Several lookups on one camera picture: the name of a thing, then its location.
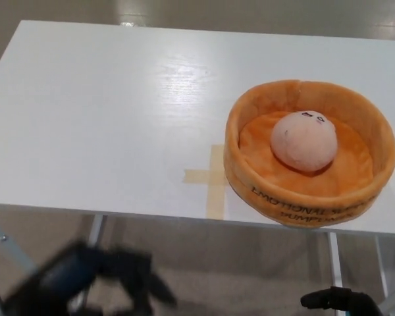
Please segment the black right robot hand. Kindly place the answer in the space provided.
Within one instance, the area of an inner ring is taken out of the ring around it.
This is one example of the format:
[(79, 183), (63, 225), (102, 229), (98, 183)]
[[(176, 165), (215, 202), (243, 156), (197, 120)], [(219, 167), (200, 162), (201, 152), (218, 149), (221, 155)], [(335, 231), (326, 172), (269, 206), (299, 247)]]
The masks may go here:
[(300, 303), (308, 309), (333, 309), (351, 316), (383, 315), (371, 296), (337, 286), (308, 293), (301, 297)]

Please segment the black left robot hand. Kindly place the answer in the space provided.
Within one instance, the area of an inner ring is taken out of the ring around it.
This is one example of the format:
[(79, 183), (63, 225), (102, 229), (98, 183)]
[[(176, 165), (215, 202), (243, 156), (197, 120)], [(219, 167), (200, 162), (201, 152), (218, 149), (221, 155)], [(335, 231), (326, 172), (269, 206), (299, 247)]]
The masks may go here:
[(130, 308), (111, 315), (153, 315), (151, 298), (176, 307), (177, 299), (152, 267), (148, 253), (128, 248), (103, 250), (75, 242), (61, 250), (31, 274), (0, 303), (3, 315), (102, 315), (100, 307), (79, 307), (69, 303), (86, 291), (97, 278), (118, 282), (131, 299)]

